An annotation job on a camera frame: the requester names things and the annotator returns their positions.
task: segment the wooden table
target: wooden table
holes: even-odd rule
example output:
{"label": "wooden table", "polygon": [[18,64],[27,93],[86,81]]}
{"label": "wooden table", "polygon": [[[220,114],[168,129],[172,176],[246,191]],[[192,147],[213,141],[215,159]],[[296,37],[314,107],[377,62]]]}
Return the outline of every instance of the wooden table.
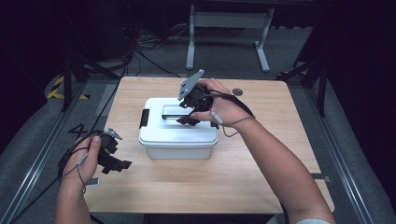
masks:
{"label": "wooden table", "polygon": [[[209,160],[152,160],[138,140],[139,123],[150,97],[177,97],[184,79],[124,77],[106,128],[123,136],[115,157],[132,161],[121,173],[101,173],[98,186],[87,188],[91,212],[113,213],[281,213],[271,191],[240,135],[228,138],[219,130],[219,141]],[[220,80],[239,97],[271,133],[289,147],[312,174],[318,163],[288,87],[280,81]],[[330,208],[334,205],[324,180],[316,180]]]}

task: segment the small round object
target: small round object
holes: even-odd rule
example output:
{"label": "small round object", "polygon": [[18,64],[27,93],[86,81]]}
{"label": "small round object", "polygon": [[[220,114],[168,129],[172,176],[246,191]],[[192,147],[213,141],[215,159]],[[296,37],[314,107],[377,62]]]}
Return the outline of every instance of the small round object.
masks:
{"label": "small round object", "polygon": [[244,92],[243,92],[241,89],[239,89],[239,88],[233,89],[233,94],[234,94],[235,96],[241,96],[243,93],[244,93]]}

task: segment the white plastic container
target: white plastic container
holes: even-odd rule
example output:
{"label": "white plastic container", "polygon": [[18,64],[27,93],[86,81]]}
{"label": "white plastic container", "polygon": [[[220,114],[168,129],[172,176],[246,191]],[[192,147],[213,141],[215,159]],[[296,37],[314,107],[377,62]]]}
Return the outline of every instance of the white plastic container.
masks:
{"label": "white plastic container", "polygon": [[218,128],[209,121],[195,126],[183,125],[178,118],[163,115],[188,115],[190,108],[179,106],[177,98],[149,98],[142,113],[139,141],[152,159],[209,159],[218,142]]}

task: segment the metal rail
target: metal rail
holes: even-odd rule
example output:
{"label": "metal rail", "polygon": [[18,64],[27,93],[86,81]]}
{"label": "metal rail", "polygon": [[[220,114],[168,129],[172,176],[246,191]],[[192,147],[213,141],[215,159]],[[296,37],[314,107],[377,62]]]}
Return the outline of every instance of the metal rail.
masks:
{"label": "metal rail", "polygon": [[359,193],[355,180],[353,179],[352,174],[349,172],[349,168],[347,167],[347,163],[343,158],[340,148],[337,145],[334,136],[332,135],[332,131],[329,124],[327,123],[327,120],[323,118],[318,112],[317,100],[314,92],[312,91],[312,89],[304,89],[304,93],[308,99],[308,102],[312,106],[312,109],[316,111],[316,118],[330,146],[332,159],[334,161],[335,167],[341,177],[341,180],[346,189],[346,193],[352,203],[353,208],[355,209],[356,215],[358,216],[360,223],[374,223],[367,209],[367,206],[364,203],[361,194]]}
{"label": "metal rail", "polygon": [[7,211],[3,214],[2,218],[0,219],[0,223],[10,223],[15,216],[22,210],[22,207],[26,203],[26,200],[31,193],[33,187],[35,186],[35,182],[40,177],[41,172],[44,169],[44,166],[47,163],[48,158],[53,150],[53,145],[59,135],[60,130],[64,126],[64,123],[67,121],[73,107],[76,105],[78,101],[78,97],[83,93],[87,82],[78,83],[76,84],[76,88],[74,90],[73,100],[70,106],[65,110],[59,118],[57,118],[49,137],[47,138],[46,142],[44,143],[43,147],[41,148],[40,152],[37,155],[32,167],[26,173],[23,182],[18,189],[17,193],[15,194],[12,202],[8,206]]}

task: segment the person's left hand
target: person's left hand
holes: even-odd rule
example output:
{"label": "person's left hand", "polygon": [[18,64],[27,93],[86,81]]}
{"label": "person's left hand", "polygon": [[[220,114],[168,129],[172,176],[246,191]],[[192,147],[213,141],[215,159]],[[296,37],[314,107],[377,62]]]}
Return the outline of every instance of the person's left hand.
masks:
{"label": "person's left hand", "polygon": [[[82,141],[64,167],[62,184],[67,183],[84,188],[85,183],[91,180],[96,171],[100,146],[101,138],[99,136],[89,137]],[[85,161],[77,165],[78,161],[87,153],[88,157]]]}

